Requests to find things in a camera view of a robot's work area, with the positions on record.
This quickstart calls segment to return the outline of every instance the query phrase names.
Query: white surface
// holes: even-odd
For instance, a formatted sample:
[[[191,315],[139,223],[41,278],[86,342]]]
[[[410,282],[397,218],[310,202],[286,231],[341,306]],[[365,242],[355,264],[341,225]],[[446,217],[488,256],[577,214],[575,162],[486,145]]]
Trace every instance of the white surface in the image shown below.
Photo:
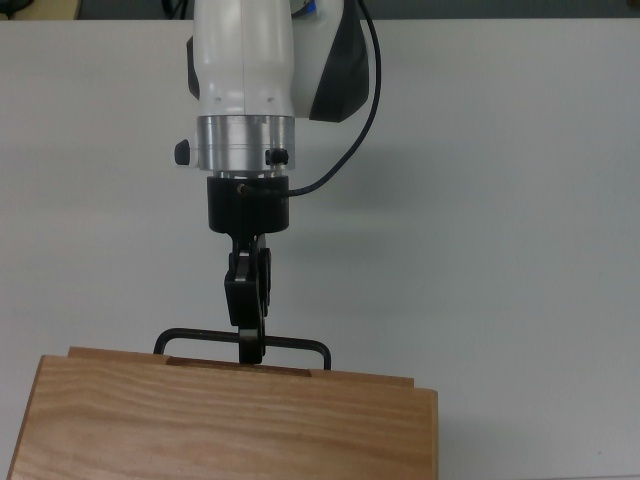
[[[269,333],[437,389],[443,479],[640,473],[640,22],[379,28],[370,138],[270,237]],[[0,29],[0,470],[41,354],[227,328],[230,243],[208,230],[204,176],[170,164],[197,110],[190,32]],[[298,122],[292,183],[363,118]]]
[[[294,116],[289,0],[198,0],[194,18],[200,115]]]

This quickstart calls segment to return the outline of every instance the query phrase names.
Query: black cable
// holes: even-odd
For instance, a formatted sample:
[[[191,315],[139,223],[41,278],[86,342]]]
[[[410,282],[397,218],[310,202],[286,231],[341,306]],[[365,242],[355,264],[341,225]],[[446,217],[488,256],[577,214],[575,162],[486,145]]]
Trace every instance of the black cable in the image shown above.
[[[378,41],[378,34],[376,33],[376,28],[373,25],[373,19],[369,14],[369,10],[364,4],[364,0],[358,0],[358,5],[360,5],[360,9],[364,14],[364,18],[367,21],[367,25],[369,27],[369,31],[371,32],[371,40],[373,42],[373,52],[376,59],[376,85],[375,91],[373,94],[373,102],[371,104],[371,111],[369,112],[369,117],[367,118],[360,135],[356,138],[356,141],[353,142],[351,148],[347,150],[347,152],[342,156],[340,160],[329,170],[320,180],[311,185],[302,188],[296,188],[294,190],[288,190],[285,192],[278,190],[269,190],[269,189],[261,189],[261,188],[253,188],[248,187],[246,185],[240,185],[238,187],[238,192],[243,195],[254,195],[254,196],[267,196],[267,197],[300,197],[302,195],[307,195],[308,193],[314,192],[320,187],[322,187],[325,183],[333,178],[333,176],[338,173],[338,171],[344,167],[344,165],[349,161],[349,159],[353,156],[353,154],[358,150],[365,137],[369,133],[371,129],[371,125],[373,125],[373,121],[376,118],[376,113],[378,112],[378,104],[380,103],[380,89],[382,87],[382,65],[381,65],[381,55],[380,55],[380,43]]]

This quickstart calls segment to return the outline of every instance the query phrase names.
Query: wood grain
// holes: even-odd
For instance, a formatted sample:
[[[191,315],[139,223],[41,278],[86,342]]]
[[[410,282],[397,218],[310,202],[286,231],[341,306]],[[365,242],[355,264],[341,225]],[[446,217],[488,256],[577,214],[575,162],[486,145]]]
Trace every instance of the wood grain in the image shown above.
[[[436,393],[44,357],[10,480],[435,479]]]
[[[101,350],[97,348],[71,347],[69,348],[67,356],[69,358],[87,358],[112,362],[134,362],[154,365],[176,365],[184,367],[218,368],[223,370],[241,370],[256,373],[277,373],[280,375],[324,378],[327,380],[376,383],[380,385],[393,385],[396,387],[413,388],[414,386],[413,378],[406,377],[389,377],[385,375],[340,372],[336,370],[304,370],[299,368],[273,367],[268,365],[239,365],[237,363],[219,362],[214,360],[170,357],[169,355],[154,355],[151,353]]]

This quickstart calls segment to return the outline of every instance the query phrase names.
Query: silver metal ring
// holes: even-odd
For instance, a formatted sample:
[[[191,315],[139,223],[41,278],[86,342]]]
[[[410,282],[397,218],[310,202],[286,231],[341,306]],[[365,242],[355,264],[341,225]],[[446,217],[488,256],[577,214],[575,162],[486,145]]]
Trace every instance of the silver metal ring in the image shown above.
[[[268,165],[266,152],[284,149],[287,165]],[[251,176],[292,169],[295,165],[295,118],[272,115],[198,117],[198,167]]]

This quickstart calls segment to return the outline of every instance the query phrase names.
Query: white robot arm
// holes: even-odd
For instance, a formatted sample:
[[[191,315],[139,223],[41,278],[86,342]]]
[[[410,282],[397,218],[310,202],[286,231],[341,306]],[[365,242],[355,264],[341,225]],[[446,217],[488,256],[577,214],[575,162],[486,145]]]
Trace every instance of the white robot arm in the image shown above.
[[[241,363],[261,363],[272,345],[321,351],[327,367],[322,344],[265,335],[265,234],[289,225],[293,194],[284,174],[295,163],[296,117],[341,122],[369,95],[357,2],[374,37],[376,94],[362,134],[333,171],[364,139],[379,99],[379,47],[363,0],[307,0],[293,11],[290,0],[196,0],[187,44],[189,89],[199,100],[196,142],[180,142],[175,160],[212,172],[209,226],[233,241],[225,291],[238,333],[172,329],[158,339],[156,353],[172,338],[200,338],[237,342]]]

